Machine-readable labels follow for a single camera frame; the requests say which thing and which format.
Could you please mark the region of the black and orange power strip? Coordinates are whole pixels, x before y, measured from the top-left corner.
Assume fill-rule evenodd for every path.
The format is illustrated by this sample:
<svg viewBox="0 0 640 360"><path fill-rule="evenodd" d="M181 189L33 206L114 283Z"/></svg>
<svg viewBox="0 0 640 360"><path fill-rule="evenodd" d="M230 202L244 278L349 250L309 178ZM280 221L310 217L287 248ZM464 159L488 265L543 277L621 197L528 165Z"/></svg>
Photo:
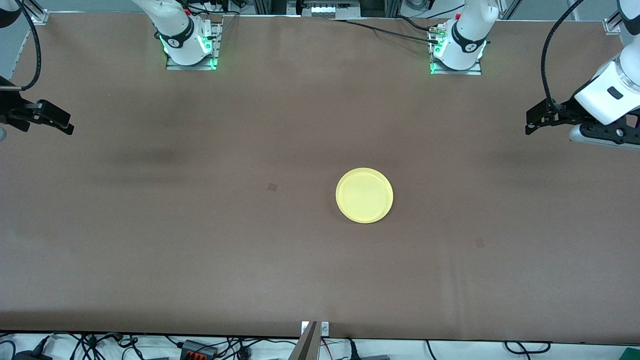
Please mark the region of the black and orange power strip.
<svg viewBox="0 0 640 360"><path fill-rule="evenodd" d="M186 340L178 343L181 350L179 360L215 360L218 348L201 342Z"/></svg>

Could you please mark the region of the grey metal post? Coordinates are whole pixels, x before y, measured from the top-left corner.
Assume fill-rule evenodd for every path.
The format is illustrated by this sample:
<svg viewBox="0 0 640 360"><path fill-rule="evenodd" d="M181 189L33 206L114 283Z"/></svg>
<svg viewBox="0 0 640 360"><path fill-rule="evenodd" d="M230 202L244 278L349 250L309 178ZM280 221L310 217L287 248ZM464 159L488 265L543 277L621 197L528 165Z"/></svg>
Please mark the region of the grey metal post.
<svg viewBox="0 0 640 360"><path fill-rule="evenodd" d="M322 333L322 321L307 321L287 360L318 360Z"/></svg>

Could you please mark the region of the aluminium rack with white device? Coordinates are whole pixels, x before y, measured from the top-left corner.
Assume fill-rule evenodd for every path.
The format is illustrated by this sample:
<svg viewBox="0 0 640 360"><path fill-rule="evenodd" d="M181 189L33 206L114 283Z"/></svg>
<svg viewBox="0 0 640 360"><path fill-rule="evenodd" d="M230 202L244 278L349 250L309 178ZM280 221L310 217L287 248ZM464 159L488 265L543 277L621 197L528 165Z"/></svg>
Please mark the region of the aluminium rack with white device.
<svg viewBox="0 0 640 360"><path fill-rule="evenodd" d="M359 19L393 18L403 0L246 0L254 13L303 18Z"/></svg>

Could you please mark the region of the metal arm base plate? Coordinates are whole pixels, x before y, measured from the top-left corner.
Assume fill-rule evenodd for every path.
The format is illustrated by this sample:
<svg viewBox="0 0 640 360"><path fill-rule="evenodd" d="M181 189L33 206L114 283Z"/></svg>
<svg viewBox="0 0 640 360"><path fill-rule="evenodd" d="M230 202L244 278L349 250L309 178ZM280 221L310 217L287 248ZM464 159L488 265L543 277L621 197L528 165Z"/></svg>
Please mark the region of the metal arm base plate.
<svg viewBox="0 0 640 360"><path fill-rule="evenodd" d="M470 66L466 69L456 69L448 66L442 61L442 55L446 52L446 49L449 45L446 23L438 23L437 25L430 27L427 38L429 40L437 41L436 44L429 45L430 73L432 75L482 75L481 61L483 57L483 50L487 45L487 41L484 41L479 50L475 51L477 54L473 66Z"/></svg>
<svg viewBox="0 0 640 360"><path fill-rule="evenodd" d="M222 43L222 23L205 20L182 48L171 48L163 43L167 70L214 71L218 67Z"/></svg>

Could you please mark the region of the yellow round plate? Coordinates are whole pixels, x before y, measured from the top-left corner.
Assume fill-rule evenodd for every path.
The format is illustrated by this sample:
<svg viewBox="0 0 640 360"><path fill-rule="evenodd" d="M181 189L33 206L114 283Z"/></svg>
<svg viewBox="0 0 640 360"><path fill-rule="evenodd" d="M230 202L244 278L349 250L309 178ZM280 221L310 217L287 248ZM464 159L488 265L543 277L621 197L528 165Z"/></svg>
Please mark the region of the yellow round plate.
<svg viewBox="0 0 640 360"><path fill-rule="evenodd" d="M384 174L368 168L352 169L340 178L334 192L340 212L358 224L373 224L393 207L393 186Z"/></svg>

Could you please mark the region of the aluminium frame corner bracket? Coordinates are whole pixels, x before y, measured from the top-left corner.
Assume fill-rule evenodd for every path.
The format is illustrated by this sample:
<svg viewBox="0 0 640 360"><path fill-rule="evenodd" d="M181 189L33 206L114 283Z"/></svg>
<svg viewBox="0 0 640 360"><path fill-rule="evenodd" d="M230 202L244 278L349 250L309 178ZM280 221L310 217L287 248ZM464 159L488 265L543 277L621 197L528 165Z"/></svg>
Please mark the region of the aluminium frame corner bracket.
<svg viewBox="0 0 640 360"><path fill-rule="evenodd" d="M26 14L29 14L30 20L36 26L45 25L50 18L50 10L43 7L39 0L18 0L19 5L22 5Z"/></svg>
<svg viewBox="0 0 640 360"><path fill-rule="evenodd" d="M603 29L606 35L620 35L624 27L624 21L620 10L615 10L610 16L603 19Z"/></svg>

